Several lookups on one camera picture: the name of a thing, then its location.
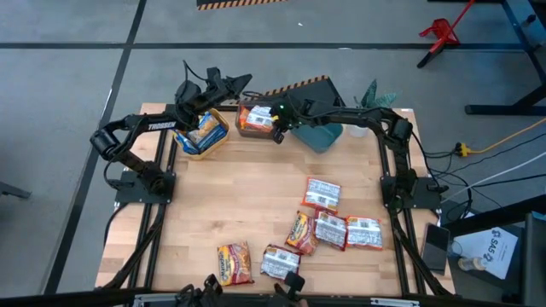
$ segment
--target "concrete floor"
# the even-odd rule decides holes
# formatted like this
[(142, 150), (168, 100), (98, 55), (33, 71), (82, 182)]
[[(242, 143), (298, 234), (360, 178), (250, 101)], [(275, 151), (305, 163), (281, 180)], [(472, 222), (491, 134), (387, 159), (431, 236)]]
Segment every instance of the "concrete floor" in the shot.
[[(519, 20), (531, 13), (526, 1), (511, 1)], [(127, 39), (137, 0), (9, 0), (0, 11), (0, 43), (121, 42)], [(150, 1), (136, 35), (138, 43), (425, 43), (417, 33), (435, 18), (453, 20), (463, 3), (402, 0), (321, 0), (199, 12), (192, 1)], [(479, 4), (456, 30), (464, 43), (518, 43), (498, 4)], [(540, 25), (526, 29), (535, 43)], [(183, 81), (182, 60), (197, 72), (218, 66), (224, 74), (252, 73), (248, 89), (267, 90), (327, 74), (345, 101), (361, 96), (378, 79), (380, 91), (395, 91), (395, 107), (415, 109), (428, 151), (455, 142), (482, 148), (539, 118), (467, 116), (468, 103), (510, 104), (540, 82), (520, 51), (446, 51), (425, 69), (415, 64), (424, 50), (335, 49), (154, 49), (133, 50), (112, 119), (137, 113), (143, 102), (171, 102)], [(0, 297), (39, 293), (65, 221), (78, 177), (90, 150), (90, 133), (102, 115), (120, 49), (0, 49), (0, 180), (32, 191), (29, 200), (0, 197)], [(546, 65), (546, 54), (539, 53)], [(498, 150), (546, 132), (546, 125)], [(517, 165), (546, 148), (546, 138), (461, 171), (469, 182)], [(481, 157), (454, 159), (453, 168)], [(443, 167), (447, 161), (433, 160)], [(544, 163), (506, 178), (542, 173)], [(102, 180), (99, 161), (59, 291), (91, 289), (102, 255), (104, 226), (114, 192)], [(120, 171), (113, 166), (110, 173)], [(545, 193), (537, 179), (483, 188), (507, 205)], [(476, 196), (475, 208), (495, 208)], [(500, 289), (454, 272), (456, 290), (469, 298), (498, 300)]]

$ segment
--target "blue container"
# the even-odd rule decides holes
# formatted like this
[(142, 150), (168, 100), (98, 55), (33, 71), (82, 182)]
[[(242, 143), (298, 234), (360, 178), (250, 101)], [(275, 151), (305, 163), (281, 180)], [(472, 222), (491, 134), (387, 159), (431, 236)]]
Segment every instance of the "blue container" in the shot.
[(313, 128), (309, 125), (302, 125), (299, 128), (290, 130), (290, 132), (316, 153), (322, 154), (340, 137), (341, 133), (343, 133), (343, 126), (341, 124), (328, 124)]

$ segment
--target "red stand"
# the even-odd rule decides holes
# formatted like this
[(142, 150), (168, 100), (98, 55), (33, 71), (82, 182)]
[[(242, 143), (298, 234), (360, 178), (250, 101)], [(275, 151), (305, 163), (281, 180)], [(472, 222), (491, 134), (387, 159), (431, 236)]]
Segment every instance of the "red stand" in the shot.
[(420, 37), (426, 36), (428, 33), (433, 32), (438, 38), (438, 41), (428, 50), (427, 55), (417, 64), (417, 68), (423, 68), (435, 55), (438, 55), (444, 50), (444, 46), (448, 44), (459, 45), (459, 38), (454, 32), (455, 26), (459, 23), (461, 18), (467, 13), (468, 9), (474, 4), (476, 0), (470, 0), (462, 13), (457, 17), (453, 26), (450, 26), (450, 22), (445, 18), (436, 19), (433, 25), (427, 28), (425, 31), (419, 33)]

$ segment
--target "wooden table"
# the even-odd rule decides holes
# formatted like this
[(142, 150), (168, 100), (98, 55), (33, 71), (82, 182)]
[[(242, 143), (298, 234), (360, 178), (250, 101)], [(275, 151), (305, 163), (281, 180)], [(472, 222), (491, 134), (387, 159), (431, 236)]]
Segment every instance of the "wooden table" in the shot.
[[(165, 104), (144, 103), (141, 113), (161, 113)], [(397, 110), (415, 125), (412, 110)], [(235, 113), (223, 113), (235, 122)], [(159, 132), (138, 137), (132, 151), (144, 160), (154, 159)], [(169, 148), (171, 137), (167, 137)], [(415, 140), (410, 144), (412, 166), (424, 176), (423, 156)], [(163, 165), (166, 164), (166, 150)], [(296, 218), (296, 211), (312, 214), (300, 205), (307, 177), (341, 186), (340, 216), (348, 214), (381, 219), (383, 251), (348, 248), (345, 252), (321, 244), (311, 257), (302, 258), (299, 273), (305, 278), (303, 293), (339, 295), (400, 295), (391, 225), (381, 201), (380, 157), (373, 133), (364, 138), (346, 131), (323, 154), (316, 154), (290, 133), (281, 145), (239, 136), (232, 125), (229, 140), (201, 161), (181, 150), (174, 167), (177, 184), (167, 207), (160, 240), (153, 288), (178, 291), (188, 283), (202, 286), (211, 273), (218, 275), (217, 247), (248, 241), (252, 285), (225, 287), (227, 293), (272, 293), (276, 280), (261, 275), (265, 247), (283, 246)], [(131, 255), (137, 241), (143, 204), (129, 204), (115, 218), (102, 255), (96, 285), (110, 281)], [(413, 210), (415, 233), (422, 246), (427, 223), (437, 218), (429, 210)], [(142, 258), (138, 285), (143, 284), (148, 256)], [(415, 289), (410, 258), (405, 255), (409, 285)], [(454, 292), (449, 265), (438, 276)]]

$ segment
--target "black phone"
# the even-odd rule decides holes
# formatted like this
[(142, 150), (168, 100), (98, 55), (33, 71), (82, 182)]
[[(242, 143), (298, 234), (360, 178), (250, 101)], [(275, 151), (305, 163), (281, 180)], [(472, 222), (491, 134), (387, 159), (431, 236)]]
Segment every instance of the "black phone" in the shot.
[(444, 275), (450, 231), (429, 223), (425, 233), (425, 246), (421, 257), (434, 273)]

